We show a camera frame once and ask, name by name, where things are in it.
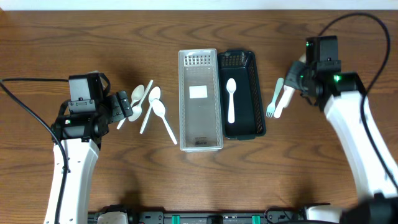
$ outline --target plastic fork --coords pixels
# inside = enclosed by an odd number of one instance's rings
[[[276,99],[278,99],[280,90],[282,89],[283,85],[284,85],[284,79],[283,78],[278,78],[278,81],[276,82],[274,96],[272,97],[271,103],[267,107],[267,114],[266,115],[267,115],[268,118],[271,118],[272,115],[274,115],[275,102],[276,102]]]

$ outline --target plastic spoon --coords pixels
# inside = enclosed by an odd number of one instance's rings
[[[132,108],[132,116],[129,117],[129,121],[135,121],[136,119],[138,119],[138,117],[140,117],[142,113],[141,104],[144,101],[145,97],[147,96],[153,82],[154,82],[153,80],[149,82],[147,88],[145,89],[144,96],[141,98],[141,101]]]
[[[164,115],[166,114],[166,108],[164,107],[163,103],[160,102],[158,99],[154,99],[152,102],[152,107],[154,109],[154,112],[157,116],[160,116],[163,119],[164,125],[166,126],[167,132],[169,132],[170,137],[172,138],[174,144],[177,144],[177,140],[175,139],[175,136],[173,134],[172,129],[170,128],[169,124],[166,121],[166,118]]]
[[[137,86],[134,91],[131,93],[131,104],[130,106],[132,107],[134,103],[137,101],[141,100],[142,96],[144,95],[144,85],[139,85]],[[120,129],[122,124],[124,123],[126,119],[124,118],[123,120],[119,121],[119,124],[117,126],[117,129]]]
[[[145,115],[144,121],[142,122],[141,130],[139,130],[140,134],[142,134],[144,132],[144,129],[147,125],[150,111],[152,111],[152,102],[154,99],[158,99],[158,100],[160,99],[160,88],[158,86],[153,88],[149,93],[149,96],[148,96],[149,108],[148,108],[147,114]]]
[[[235,109],[234,109],[234,92],[236,91],[235,79],[230,78],[226,83],[226,89],[229,93],[229,106],[228,106],[228,122],[230,124],[235,122]]]

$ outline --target wood surface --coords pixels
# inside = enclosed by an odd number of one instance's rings
[[[154,80],[166,117],[179,139],[178,51],[243,48],[256,54],[264,111],[275,83],[317,35],[347,11],[57,11],[0,16],[0,78],[68,78],[99,70],[112,90],[128,94]],[[398,12],[375,11],[392,39],[390,61],[370,95],[378,128],[398,158]],[[381,28],[363,17],[341,21],[344,71],[367,86],[385,54]],[[69,99],[66,83],[19,82],[7,87],[48,124]],[[143,103],[144,111],[148,102]],[[2,223],[42,223],[53,175],[50,134],[0,92],[0,217]],[[267,134],[252,141],[224,139],[218,152],[187,154],[174,146],[152,114],[103,138],[90,193],[90,211],[125,203],[140,210],[263,211],[357,203],[353,176],[340,142],[318,108],[298,93],[280,119],[266,119]]]

